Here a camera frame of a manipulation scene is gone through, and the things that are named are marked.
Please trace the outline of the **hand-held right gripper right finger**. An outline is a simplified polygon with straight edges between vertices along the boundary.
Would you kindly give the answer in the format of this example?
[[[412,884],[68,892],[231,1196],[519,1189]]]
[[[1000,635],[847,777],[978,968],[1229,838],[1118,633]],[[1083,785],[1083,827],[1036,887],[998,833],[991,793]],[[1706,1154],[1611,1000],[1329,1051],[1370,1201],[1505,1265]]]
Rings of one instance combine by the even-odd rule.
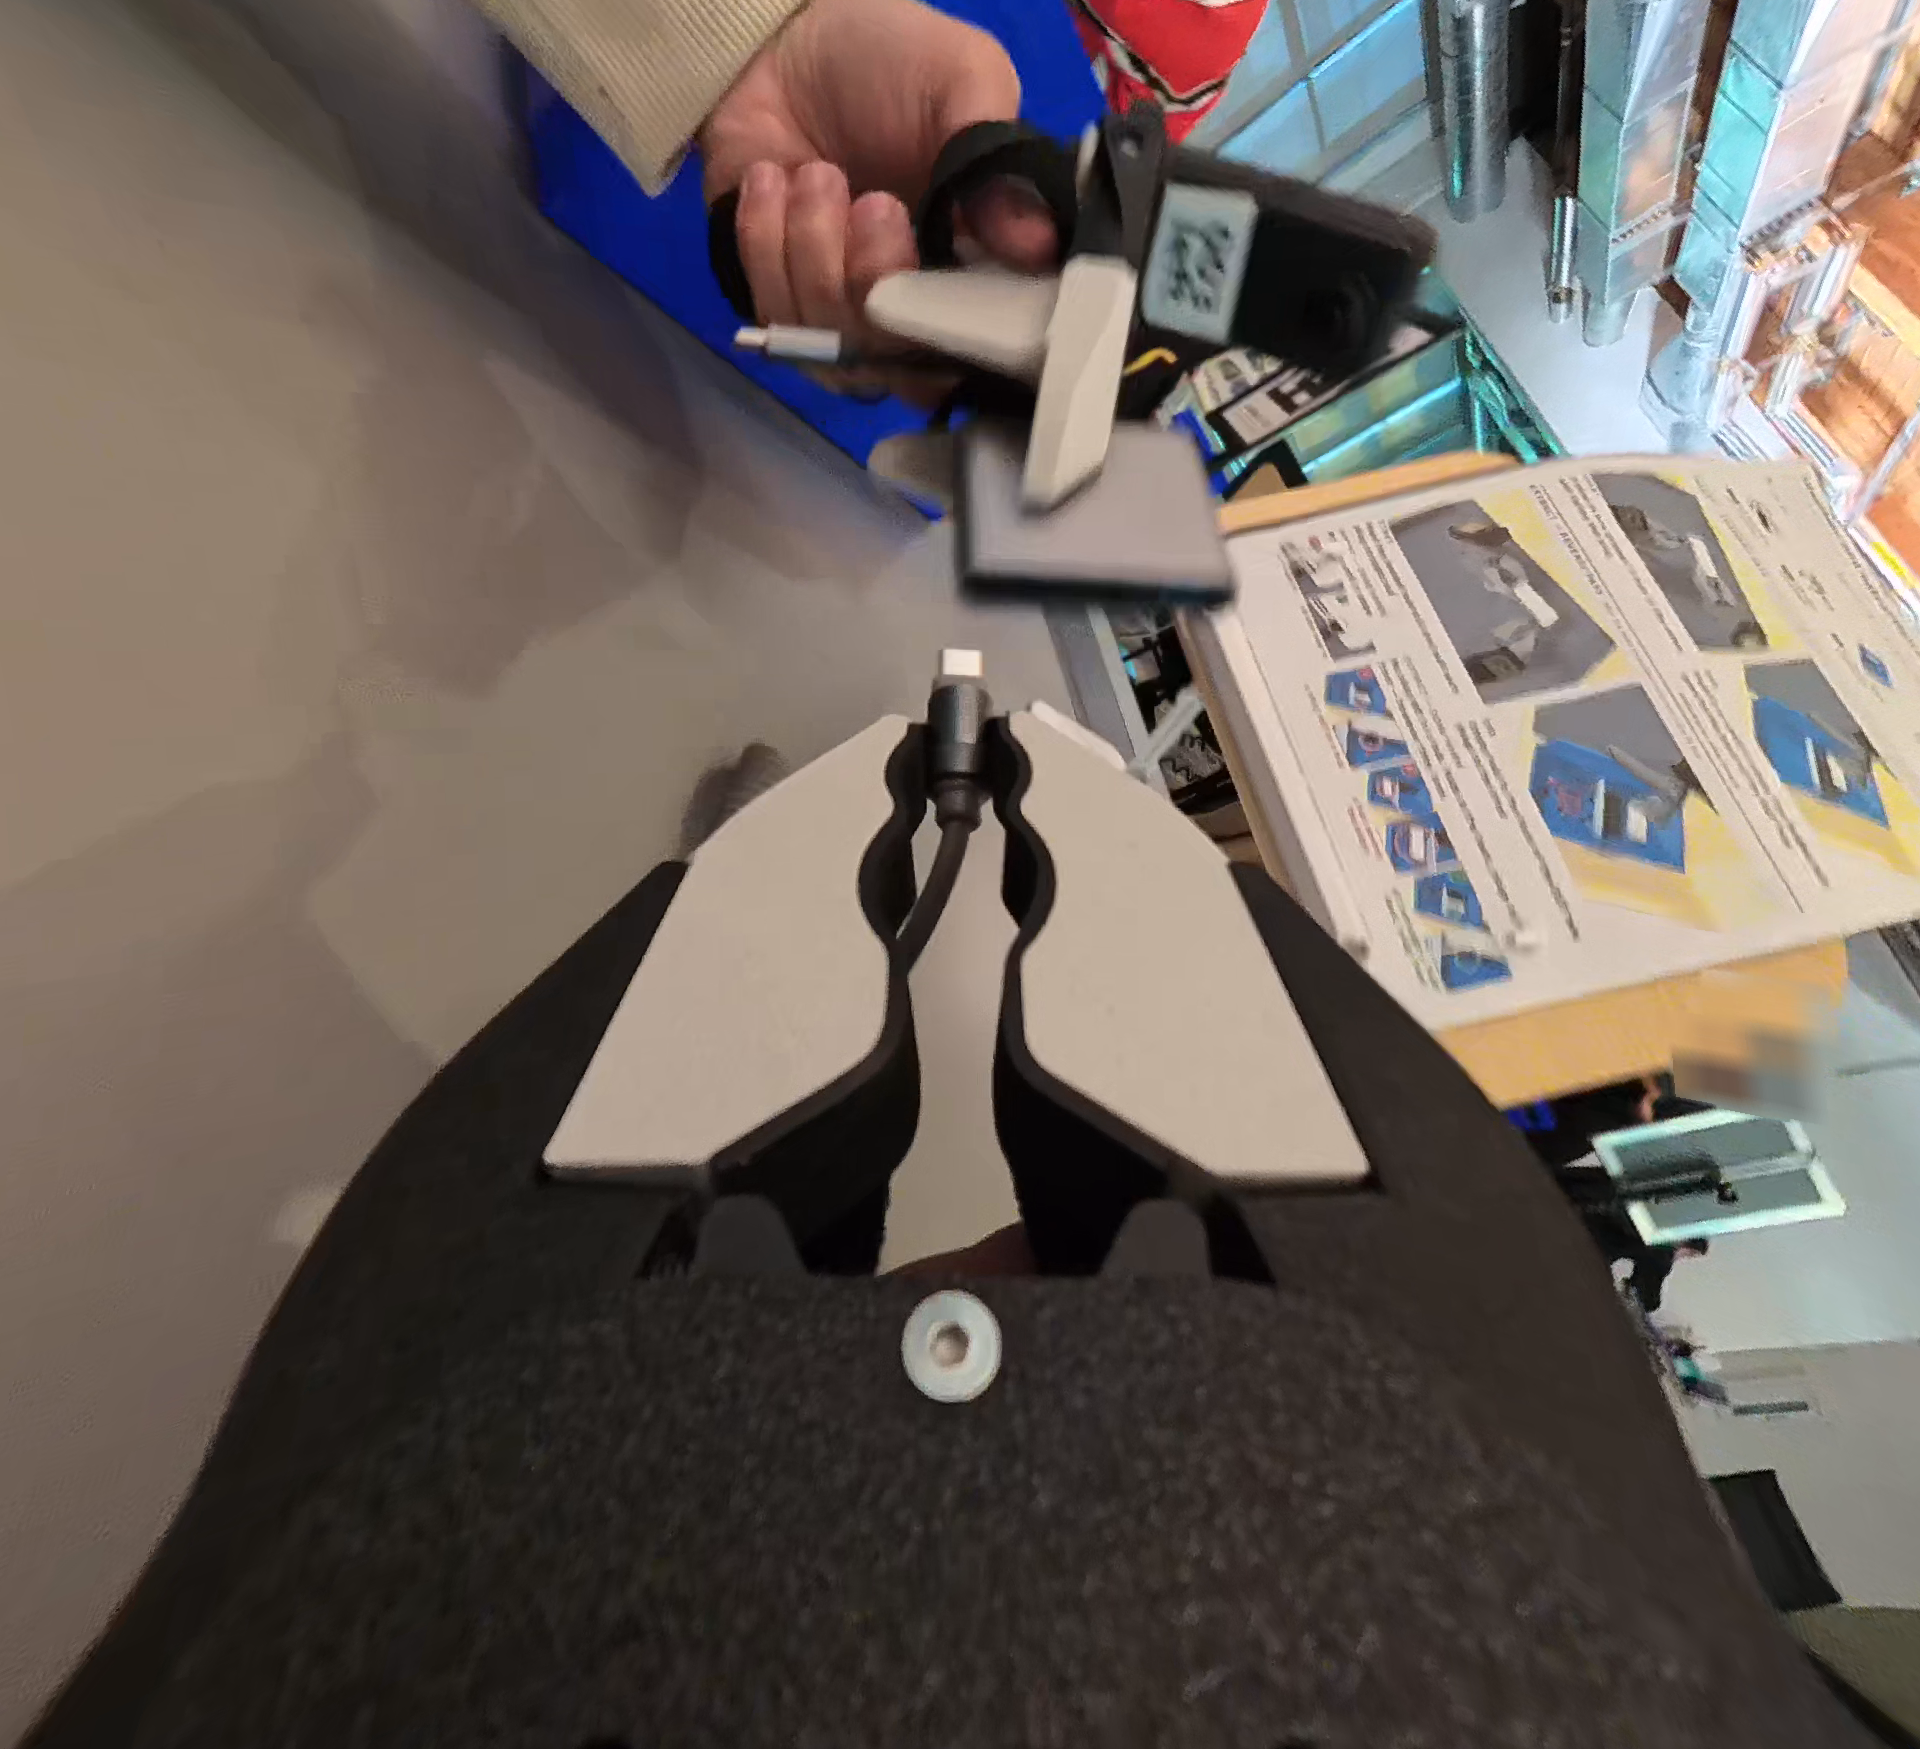
[[[1238,867],[1113,747],[1029,704],[998,739],[991,1123],[1038,1274],[1095,1274],[1141,1206],[1251,1273],[1249,1206],[1373,1182]]]

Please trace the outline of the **blue plastic bin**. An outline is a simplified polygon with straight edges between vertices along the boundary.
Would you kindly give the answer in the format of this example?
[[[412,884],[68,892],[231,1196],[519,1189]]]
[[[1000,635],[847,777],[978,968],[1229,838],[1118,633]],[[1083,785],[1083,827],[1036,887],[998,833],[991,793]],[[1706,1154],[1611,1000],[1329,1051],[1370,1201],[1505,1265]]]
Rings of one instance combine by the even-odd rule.
[[[1050,141],[1074,146],[1102,110],[1091,57],[1065,0],[922,0],[959,22],[991,32],[1021,74],[1021,118]],[[646,197],[623,156],[563,101],[534,65],[519,65],[519,119],[534,156],[534,206],[578,253],[725,358],[741,379],[785,402],[853,464],[892,437],[922,431],[922,408],[902,399],[847,399],[792,365],[734,349],[741,326],[708,268],[703,189],[696,154],[665,197]]]

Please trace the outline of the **printed instruction sheet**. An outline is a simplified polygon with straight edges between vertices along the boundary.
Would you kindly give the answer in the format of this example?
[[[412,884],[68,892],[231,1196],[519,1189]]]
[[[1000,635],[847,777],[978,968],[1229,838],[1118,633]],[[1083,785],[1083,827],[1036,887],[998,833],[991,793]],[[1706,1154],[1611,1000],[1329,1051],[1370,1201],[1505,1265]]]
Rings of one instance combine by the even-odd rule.
[[[1916,618],[1803,459],[1219,507],[1182,623],[1263,865],[1430,1031],[1920,914]]]

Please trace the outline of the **grey USB hub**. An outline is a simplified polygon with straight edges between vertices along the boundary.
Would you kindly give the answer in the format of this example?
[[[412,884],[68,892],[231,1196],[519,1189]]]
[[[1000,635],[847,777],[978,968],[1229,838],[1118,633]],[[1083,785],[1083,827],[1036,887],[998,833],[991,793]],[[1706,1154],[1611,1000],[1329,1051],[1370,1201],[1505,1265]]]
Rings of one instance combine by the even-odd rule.
[[[1126,416],[1137,390],[1126,358],[1113,444],[1095,481],[1065,507],[1021,507],[1024,437],[1058,290],[1024,275],[894,275],[873,321],[908,345],[883,365],[952,374],[959,412],[941,428],[959,442],[955,576],[974,597],[1091,597],[1189,604],[1235,597],[1235,567],[1213,526],[1213,495],[1198,444],[1148,416]]]

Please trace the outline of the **person's left hand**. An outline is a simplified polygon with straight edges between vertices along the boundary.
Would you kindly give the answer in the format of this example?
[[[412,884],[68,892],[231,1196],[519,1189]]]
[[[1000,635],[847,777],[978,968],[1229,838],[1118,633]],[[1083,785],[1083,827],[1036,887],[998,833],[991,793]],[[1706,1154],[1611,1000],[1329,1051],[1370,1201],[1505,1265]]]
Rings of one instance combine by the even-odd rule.
[[[919,0],[807,0],[696,141],[703,197],[734,197],[758,321],[883,345],[861,305],[919,263],[915,207],[944,141],[1017,118],[991,32]]]

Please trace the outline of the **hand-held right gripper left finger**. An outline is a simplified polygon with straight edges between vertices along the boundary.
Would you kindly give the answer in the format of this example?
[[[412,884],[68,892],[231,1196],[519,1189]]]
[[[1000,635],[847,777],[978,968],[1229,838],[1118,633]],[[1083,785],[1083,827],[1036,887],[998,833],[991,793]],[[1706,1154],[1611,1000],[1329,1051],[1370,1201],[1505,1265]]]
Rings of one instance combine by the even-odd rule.
[[[919,1133],[900,922],[919,900],[919,725],[807,768],[752,744],[681,812],[654,939],[541,1147],[569,1189],[760,1196],[818,1274],[873,1274]]]

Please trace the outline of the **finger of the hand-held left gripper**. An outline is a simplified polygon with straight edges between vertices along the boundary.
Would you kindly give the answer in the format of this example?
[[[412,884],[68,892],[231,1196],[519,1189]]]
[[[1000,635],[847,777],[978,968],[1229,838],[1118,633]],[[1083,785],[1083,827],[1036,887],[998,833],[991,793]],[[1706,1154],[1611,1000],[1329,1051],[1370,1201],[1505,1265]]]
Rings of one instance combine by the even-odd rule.
[[[1122,254],[1069,254],[1044,336],[1021,507],[1050,516],[1100,478],[1141,281]]]
[[[873,444],[873,478],[919,512],[959,512],[959,442],[952,428],[894,431]]]

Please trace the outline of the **instruction sheet on wooden stand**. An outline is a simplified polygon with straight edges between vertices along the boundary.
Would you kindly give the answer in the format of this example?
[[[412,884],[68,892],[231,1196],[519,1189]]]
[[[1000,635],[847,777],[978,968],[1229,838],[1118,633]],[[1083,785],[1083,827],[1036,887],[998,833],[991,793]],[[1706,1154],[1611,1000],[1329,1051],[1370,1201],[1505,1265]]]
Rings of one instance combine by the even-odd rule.
[[[1282,526],[1350,518],[1370,503],[1466,492],[1491,475],[1520,468],[1486,449],[1451,449],[1417,464],[1392,464],[1345,481],[1270,487],[1219,507],[1219,530],[1263,535]],[[1132,683],[1118,667],[1118,640],[1095,627],[1095,604],[1044,609],[1052,656],[1065,673],[1065,697],[1081,725],[1122,744],[1122,760],[1145,755],[1145,725]],[[1706,1031],[1786,1034],[1796,1007],[1836,1007],[1846,989],[1846,946],[1792,946],[1778,957],[1743,957],[1719,968],[1589,991],[1534,1010],[1505,1010],[1486,1025],[1440,1034],[1440,1051],[1473,1078],[1473,1084],[1510,1110],[1534,1096],[1587,1089],[1622,1082],[1626,1070],[1670,1069],[1683,1038]]]

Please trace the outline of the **silver ventilation duct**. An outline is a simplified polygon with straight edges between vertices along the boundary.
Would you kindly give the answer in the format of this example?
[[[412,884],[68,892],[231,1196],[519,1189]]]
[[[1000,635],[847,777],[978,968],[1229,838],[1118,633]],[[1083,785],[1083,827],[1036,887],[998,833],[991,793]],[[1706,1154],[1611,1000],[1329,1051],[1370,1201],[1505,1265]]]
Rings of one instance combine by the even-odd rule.
[[[1547,321],[1589,349],[1622,341],[1686,224],[1706,132],[1706,72],[1730,0],[1417,0],[1440,201],[1458,224],[1505,197],[1515,32],[1530,6],[1547,40]]]

